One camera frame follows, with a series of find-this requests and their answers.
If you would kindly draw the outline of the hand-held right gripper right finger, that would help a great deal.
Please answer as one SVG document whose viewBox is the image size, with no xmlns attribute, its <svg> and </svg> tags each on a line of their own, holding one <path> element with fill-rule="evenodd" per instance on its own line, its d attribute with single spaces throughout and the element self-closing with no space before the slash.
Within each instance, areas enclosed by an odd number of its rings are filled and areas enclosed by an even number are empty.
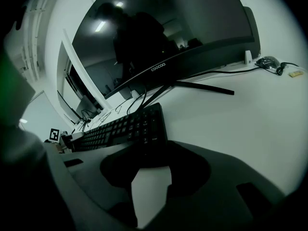
<svg viewBox="0 0 308 231">
<path fill-rule="evenodd" d="M 250 222 L 285 194 L 242 160 L 169 141 L 171 222 Z"/>
</svg>

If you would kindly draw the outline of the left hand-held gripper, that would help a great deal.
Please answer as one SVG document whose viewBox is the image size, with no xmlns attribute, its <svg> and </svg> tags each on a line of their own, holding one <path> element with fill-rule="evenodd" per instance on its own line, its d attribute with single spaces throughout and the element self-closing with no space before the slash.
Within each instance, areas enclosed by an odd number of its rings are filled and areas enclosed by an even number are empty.
<svg viewBox="0 0 308 231">
<path fill-rule="evenodd" d="M 57 151 L 72 151 L 69 146 L 70 141 L 76 141 L 83 138 L 85 132 L 72 133 L 69 135 L 66 131 L 52 128 L 50 131 L 49 142 L 52 143 Z"/>
</svg>

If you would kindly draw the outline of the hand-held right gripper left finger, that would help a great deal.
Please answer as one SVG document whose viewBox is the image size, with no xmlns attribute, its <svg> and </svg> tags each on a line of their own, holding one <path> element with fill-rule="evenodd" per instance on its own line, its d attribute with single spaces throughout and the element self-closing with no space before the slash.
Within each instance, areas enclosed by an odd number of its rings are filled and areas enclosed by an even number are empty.
<svg viewBox="0 0 308 231">
<path fill-rule="evenodd" d="M 137 227 L 131 183 L 138 156 L 131 142 L 58 155 L 58 188 L 76 227 Z"/>
</svg>

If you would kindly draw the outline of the black keyboard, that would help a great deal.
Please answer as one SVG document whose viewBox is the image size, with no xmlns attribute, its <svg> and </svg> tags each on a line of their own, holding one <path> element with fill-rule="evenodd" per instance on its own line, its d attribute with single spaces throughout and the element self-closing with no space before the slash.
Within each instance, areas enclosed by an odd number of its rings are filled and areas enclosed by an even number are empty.
<svg viewBox="0 0 308 231">
<path fill-rule="evenodd" d="M 86 131 L 72 142 L 72 152 L 79 153 L 116 145 L 132 145 L 143 167 L 167 165 L 167 132 L 160 103 Z"/>
</svg>

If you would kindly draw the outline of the flat black monitor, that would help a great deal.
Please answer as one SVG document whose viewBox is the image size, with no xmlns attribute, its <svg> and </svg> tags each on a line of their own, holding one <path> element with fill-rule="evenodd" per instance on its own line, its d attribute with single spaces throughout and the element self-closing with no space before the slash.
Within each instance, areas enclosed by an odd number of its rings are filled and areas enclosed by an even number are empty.
<svg viewBox="0 0 308 231">
<path fill-rule="evenodd" d="M 70 60 L 58 65 L 57 95 L 64 115 L 74 125 L 93 119 L 103 111 L 103 107 L 82 82 Z"/>
</svg>

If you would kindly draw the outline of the black monitor stand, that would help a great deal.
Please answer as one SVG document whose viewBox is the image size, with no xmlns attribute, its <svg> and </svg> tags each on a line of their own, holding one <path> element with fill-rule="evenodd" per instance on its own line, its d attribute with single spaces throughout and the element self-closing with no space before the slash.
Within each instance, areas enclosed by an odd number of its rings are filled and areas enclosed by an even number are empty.
<svg viewBox="0 0 308 231">
<path fill-rule="evenodd" d="M 203 84 L 196 84 L 196 83 L 190 83 L 190 82 L 184 82 L 184 81 L 174 81 L 168 84 L 163 85 L 157 92 L 153 94 L 151 98 L 149 98 L 146 102 L 144 102 L 139 109 L 145 108 L 147 105 L 149 105 L 154 99 L 156 99 L 159 95 L 161 95 L 164 91 L 166 91 L 170 87 L 184 87 L 184 88 L 192 88 L 192 89 L 199 89 L 199 90 L 206 90 L 206 91 L 212 91 L 227 95 L 234 95 L 234 91 L 227 90 L 219 87 L 209 86 L 209 85 L 203 85 Z"/>
</svg>

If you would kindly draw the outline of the grey desk partition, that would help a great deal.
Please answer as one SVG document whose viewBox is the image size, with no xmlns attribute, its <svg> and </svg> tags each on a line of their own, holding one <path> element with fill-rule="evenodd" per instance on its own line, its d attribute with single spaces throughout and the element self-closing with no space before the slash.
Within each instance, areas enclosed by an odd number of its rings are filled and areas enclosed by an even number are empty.
<svg viewBox="0 0 308 231">
<path fill-rule="evenodd" d="M 252 10 L 246 6 L 244 6 L 244 10 L 248 17 L 248 20 L 249 20 L 249 23 L 252 29 L 253 37 L 255 39 L 255 42 L 250 43 L 249 49 L 252 54 L 252 59 L 256 59 L 261 55 L 261 46 L 260 46 L 260 38 L 259 38 L 257 23 L 256 23 Z"/>
</svg>

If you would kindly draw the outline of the large curved black monitor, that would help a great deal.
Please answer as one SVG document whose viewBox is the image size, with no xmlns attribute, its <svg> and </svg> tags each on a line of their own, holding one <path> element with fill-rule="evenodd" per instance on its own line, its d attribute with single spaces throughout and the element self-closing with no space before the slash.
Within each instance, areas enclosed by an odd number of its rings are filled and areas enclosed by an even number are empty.
<svg viewBox="0 0 308 231">
<path fill-rule="evenodd" d="M 72 45 L 108 99 L 240 62 L 253 42 L 240 0 L 95 0 Z"/>
</svg>

